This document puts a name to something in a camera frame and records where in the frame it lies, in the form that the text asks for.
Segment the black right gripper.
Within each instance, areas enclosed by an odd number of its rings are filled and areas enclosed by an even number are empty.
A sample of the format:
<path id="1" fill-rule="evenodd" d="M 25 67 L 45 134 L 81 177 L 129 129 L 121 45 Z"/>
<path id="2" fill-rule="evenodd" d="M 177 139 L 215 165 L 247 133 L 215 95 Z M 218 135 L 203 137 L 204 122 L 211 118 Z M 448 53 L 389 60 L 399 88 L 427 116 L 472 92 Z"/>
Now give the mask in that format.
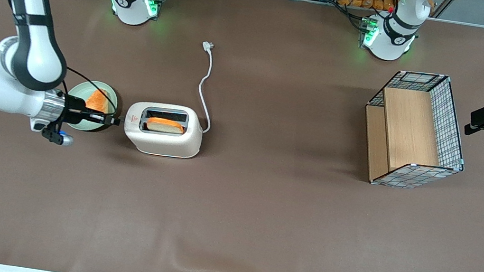
<path id="1" fill-rule="evenodd" d="M 114 119 L 111 114 L 94 113 L 86 107 L 84 99 L 78 97 L 64 96 L 64 109 L 61 114 L 60 121 L 72 124 L 78 124 L 92 113 L 92 122 L 101 125 L 115 125 L 119 126 L 121 120 Z"/>

